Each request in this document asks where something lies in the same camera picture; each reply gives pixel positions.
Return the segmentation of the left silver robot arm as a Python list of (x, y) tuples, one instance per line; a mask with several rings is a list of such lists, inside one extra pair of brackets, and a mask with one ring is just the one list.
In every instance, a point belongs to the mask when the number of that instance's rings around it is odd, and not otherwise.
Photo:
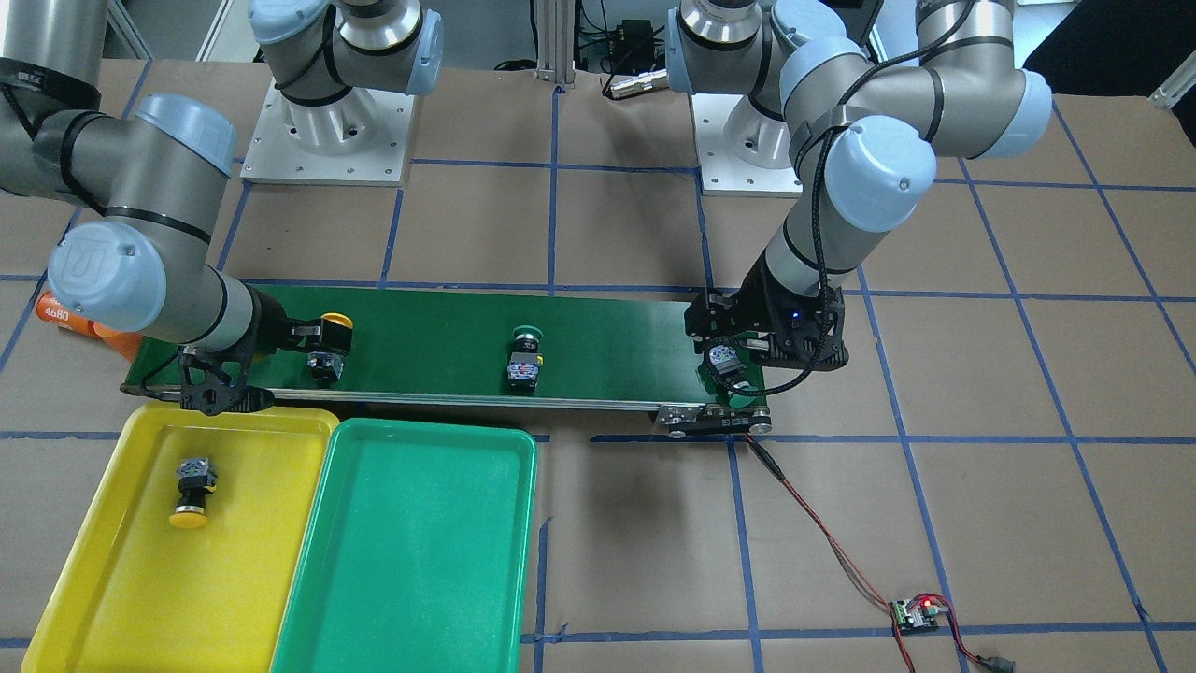
[(789, 131), (803, 195), (740, 289), (685, 311), (697, 348), (759, 334), (753, 361), (836, 371), (841, 285), (933, 186), (940, 158), (1018, 157), (1046, 130), (1052, 93), (1014, 65), (1014, 1), (919, 1), (919, 45), (875, 63), (820, 1), (683, 1), (669, 13), (669, 81), (746, 94)]

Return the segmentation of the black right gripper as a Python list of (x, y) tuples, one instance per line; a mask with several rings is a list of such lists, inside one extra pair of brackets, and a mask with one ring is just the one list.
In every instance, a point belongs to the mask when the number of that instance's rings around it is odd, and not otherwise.
[(219, 416), (274, 406), (274, 393), (251, 386), (249, 375), (252, 363), (277, 350), (347, 356), (350, 325), (292, 320), (275, 296), (239, 280), (224, 281), (215, 319), (200, 339), (181, 345), (181, 408)]

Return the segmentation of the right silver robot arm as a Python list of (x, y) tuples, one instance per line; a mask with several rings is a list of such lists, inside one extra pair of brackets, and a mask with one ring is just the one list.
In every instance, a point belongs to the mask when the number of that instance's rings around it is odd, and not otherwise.
[[(419, 1), (254, 1), (249, 22), (303, 149), (376, 137), (370, 91), (428, 94), (443, 65), (443, 17)], [(146, 97), (132, 120), (100, 111), (104, 1), (5, 1), (4, 192), (81, 204), (49, 256), (65, 307), (121, 334), (171, 342), (181, 408), (206, 416), (270, 408), (250, 371), (306, 353), (330, 386), (353, 324), (291, 318), (281, 302), (206, 263), (236, 131), (188, 94)]]

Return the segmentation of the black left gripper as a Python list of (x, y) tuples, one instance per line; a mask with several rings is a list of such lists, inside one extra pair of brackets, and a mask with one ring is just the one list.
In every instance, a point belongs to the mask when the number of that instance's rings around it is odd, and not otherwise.
[(740, 290), (704, 290), (684, 311), (685, 334), (695, 342), (761, 334), (764, 348), (751, 349), (756, 365), (777, 369), (837, 371), (849, 362), (843, 345), (846, 302), (837, 287), (812, 295), (791, 293), (759, 257)]

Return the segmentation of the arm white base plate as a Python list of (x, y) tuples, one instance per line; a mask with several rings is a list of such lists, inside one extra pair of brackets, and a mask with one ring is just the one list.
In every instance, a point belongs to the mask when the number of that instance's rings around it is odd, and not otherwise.
[(748, 94), (692, 94), (691, 112), (704, 194), (795, 197), (803, 192), (791, 164), (789, 127), (759, 112)]
[(324, 108), (304, 108), (268, 88), (242, 179), (303, 186), (402, 186), (415, 94), (353, 88)]

